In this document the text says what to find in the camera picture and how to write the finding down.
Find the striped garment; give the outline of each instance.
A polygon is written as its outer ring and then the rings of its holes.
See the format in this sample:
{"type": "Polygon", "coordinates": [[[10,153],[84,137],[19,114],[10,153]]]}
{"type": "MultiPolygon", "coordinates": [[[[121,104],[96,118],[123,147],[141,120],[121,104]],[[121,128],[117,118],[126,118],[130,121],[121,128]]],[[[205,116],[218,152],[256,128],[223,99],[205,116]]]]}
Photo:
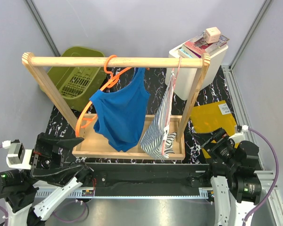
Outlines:
{"type": "Polygon", "coordinates": [[[169,134],[172,97],[175,87],[175,75],[172,71],[170,82],[163,96],[153,121],[141,138],[142,150],[150,155],[153,159],[168,159],[172,150],[173,140],[176,132],[169,134]]]}

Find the book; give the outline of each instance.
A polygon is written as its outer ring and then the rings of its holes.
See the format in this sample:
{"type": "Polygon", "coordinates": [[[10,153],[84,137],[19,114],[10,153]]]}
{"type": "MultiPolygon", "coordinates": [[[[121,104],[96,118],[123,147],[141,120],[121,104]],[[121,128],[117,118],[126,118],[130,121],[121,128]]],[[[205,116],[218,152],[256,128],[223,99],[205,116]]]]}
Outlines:
{"type": "Polygon", "coordinates": [[[182,48],[180,48],[178,50],[178,54],[181,55],[184,58],[193,58],[193,56],[191,56],[191,54],[189,54],[187,51],[183,50],[182,48]]]}
{"type": "Polygon", "coordinates": [[[190,56],[192,56],[193,58],[201,58],[201,55],[194,53],[193,51],[191,51],[189,48],[185,47],[184,45],[181,46],[181,49],[187,54],[189,54],[190,56]]]}
{"type": "Polygon", "coordinates": [[[207,44],[204,40],[204,32],[183,44],[184,47],[192,51],[198,56],[203,53],[211,53],[212,51],[218,49],[219,47],[225,45],[229,41],[229,38],[224,35],[220,35],[218,42],[207,44]]]}

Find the wooden clothes rack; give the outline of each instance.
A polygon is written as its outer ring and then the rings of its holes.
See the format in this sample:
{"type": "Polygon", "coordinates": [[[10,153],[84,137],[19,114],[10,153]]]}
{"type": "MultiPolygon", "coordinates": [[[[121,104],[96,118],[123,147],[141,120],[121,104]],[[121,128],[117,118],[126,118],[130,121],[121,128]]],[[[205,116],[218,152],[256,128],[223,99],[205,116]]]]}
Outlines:
{"type": "MultiPolygon", "coordinates": [[[[76,116],[63,99],[48,74],[44,66],[58,67],[103,67],[107,57],[36,57],[33,53],[24,53],[22,63],[36,79],[40,87],[44,90],[49,99],[58,108],[69,125],[75,129],[77,122],[76,116]]],[[[109,61],[108,67],[178,67],[178,58],[140,58],[140,57],[117,57],[109,61]]],[[[210,56],[205,53],[200,59],[183,58],[181,68],[197,68],[189,97],[187,99],[183,115],[171,116],[170,133],[177,131],[176,142],[173,144],[175,154],[169,155],[169,160],[183,160],[185,157],[183,132],[188,123],[192,108],[195,105],[197,96],[208,71],[210,56]]],[[[92,118],[94,114],[85,114],[84,118],[92,118]]],[[[144,131],[149,127],[153,115],[147,115],[144,131]]],[[[97,134],[93,130],[93,124],[81,129],[80,136],[84,141],[73,149],[76,157],[95,157],[95,158],[123,158],[123,159],[151,159],[139,146],[139,144],[127,152],[117,152],[109,144],[106,138],[97,134]]]]}

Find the blue tank top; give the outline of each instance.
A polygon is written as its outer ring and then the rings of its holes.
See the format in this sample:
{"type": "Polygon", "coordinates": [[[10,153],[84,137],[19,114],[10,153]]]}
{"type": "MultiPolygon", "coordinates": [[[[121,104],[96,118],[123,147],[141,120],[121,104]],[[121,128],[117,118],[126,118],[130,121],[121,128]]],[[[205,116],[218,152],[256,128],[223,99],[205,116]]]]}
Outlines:
{"type": "Polygon", "coordinates": [[[143,84],[144,74],[145,68],[137,68],[126,87],[113,93],[98,90],[90,98],[98,114],[95,132],[106,137],[118,152],[136,146],[142,135],[150,97],[143,84]]]}

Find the wooden base tray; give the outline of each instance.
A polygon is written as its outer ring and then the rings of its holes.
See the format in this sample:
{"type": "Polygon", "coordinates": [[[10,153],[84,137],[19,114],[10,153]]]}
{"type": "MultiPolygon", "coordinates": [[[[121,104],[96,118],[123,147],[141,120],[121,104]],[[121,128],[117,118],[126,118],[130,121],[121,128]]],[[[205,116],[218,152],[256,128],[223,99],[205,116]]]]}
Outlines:
{"type": "MultiPolygon", "coordinates": [[[[92,118],[95,114],[85,114],[85,118],[92,118]]],[[[145,125],[143,127],[142,136],[151,124],[154,115],[146,115],[145,125]]],[[[170,131],[169,133],[178,130],[181,115],[171,115],[170,131]]],[[[75,157],[89,157],[89,158],[113,158],[113,159],[153,159],[147,155],[142,149],[140,144],[131,148],[127,152],[118,152],[108,144],[108,140],[94,131],[93,126],[96,120],[94,120],[88,127],[81,129],[80,135],[85,139],[82,143],[77,145],[72,154],[75,157]]],[[[168,160],[183,160],[185,158],[184,151],[184,137],[180,139],[180,142],[173,142],[174,154],[169,155],[168,160]]]]}

